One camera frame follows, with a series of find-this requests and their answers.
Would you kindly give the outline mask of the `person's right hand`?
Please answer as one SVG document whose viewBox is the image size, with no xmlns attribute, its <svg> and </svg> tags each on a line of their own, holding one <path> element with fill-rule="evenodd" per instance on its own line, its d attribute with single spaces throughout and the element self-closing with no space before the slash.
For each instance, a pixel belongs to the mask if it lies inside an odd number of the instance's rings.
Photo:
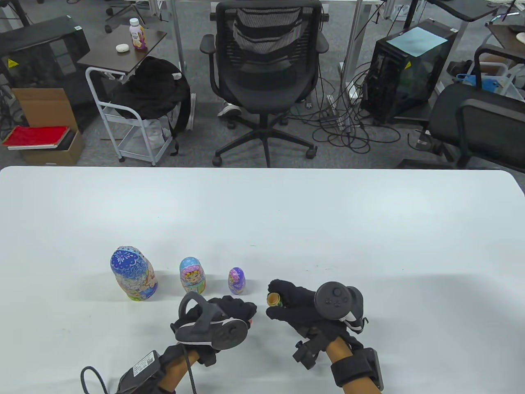
<svg viewBox="0 0 525 394">
<path fill-rule="evenodd" d="M 362 333 L 366 321 L 363 296 L 356 287 L 326 282 L 317 291 L 281 279 L 268 285 L 268 297 L 277 294 L 278 303 L 269 303 L 267 316 L 288 323 L 304 342 L 297 343 L 294 360 L 305 368 L 315 366 L 320 352 L 334 340 L 341 339 L 350 350 L 361 351 L 364 345 L 355 334 Z"/>
</svg>

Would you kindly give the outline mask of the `person's left hand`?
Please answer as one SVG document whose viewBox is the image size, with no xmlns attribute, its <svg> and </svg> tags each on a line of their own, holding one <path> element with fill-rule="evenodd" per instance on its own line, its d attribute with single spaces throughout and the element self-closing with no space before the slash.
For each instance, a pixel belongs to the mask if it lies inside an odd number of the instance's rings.
<svg viewBox="0 0 525 394">
<path fill-rule="evenodd" d="M 248 335 L 257 306 L 229 295 L 205 298 L 190 291 L 178 309 L 178 319 L 170 327 L 185 350 L 196 351 L 199 363 L 216 363 L 217 353 L 239 346 Z"/>
</svg>

